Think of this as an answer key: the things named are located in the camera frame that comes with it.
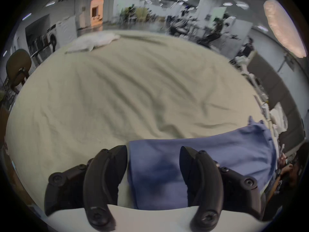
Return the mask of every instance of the person's arm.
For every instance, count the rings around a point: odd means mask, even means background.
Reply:
[[[289,172],[291,169],[293,168],[293,165],[292,164],[289,164],[287,166],[285,166],[282,170],[281,170],[281,173],[280,175],[277,177],[275,183],[273,184],[272,186],[272,189],[270,190],[270,193],[269,193],[269,196],[267,198],[267,203],[269,202],[269,200],[271,199],[271,197],[273,196],[273,194],[275,193],[276,191],[276,188],[279,184],[279,181],[281,179],[281,176],[284,175],[285,173]]]

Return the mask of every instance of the white cloth pile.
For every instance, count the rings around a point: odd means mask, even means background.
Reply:
[[[112,41],[118,39],[120,39],[120,35],[114,33],[107,33],[104,31],[89,33],[75,40],[66,53],[90,52],[94,48],[108,45]]]
[[[274,129],[276,129],[278,136],[287,131],[288,129],[288,119],[282,109],[280,102],[278,102],[275,107],[269,112],[270,119],[275,125]]]

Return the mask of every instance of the doorway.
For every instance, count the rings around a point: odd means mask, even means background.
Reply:
[[[103,24],[103,3],[104,0],[92,0],[90,4],[91,26]]]

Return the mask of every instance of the wrinkled fabric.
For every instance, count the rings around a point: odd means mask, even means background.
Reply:
[[[135,206],[141,210],[187,207],[187,186],[183,181],[179,154],[182,146],[205,150],[220,166],[257,179],[261,190],[272,178],[276,149],[263,121],[249,118],[248,126],[203,138],[137,140],[129,142],[128,174]]]
[[[49,176],[101,149],[141,139],[213,136],[263,119],[253,87],[224,56],[164,34],[121,38],[90,52],[49,56],[17,96],[6,143],[22,185],[44,210]],[[118,205],[132,207],[129,184]]]

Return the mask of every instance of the window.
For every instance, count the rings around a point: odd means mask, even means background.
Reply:
[[[92,17],[95,17],[98,15],[98,6],[92,8]]]

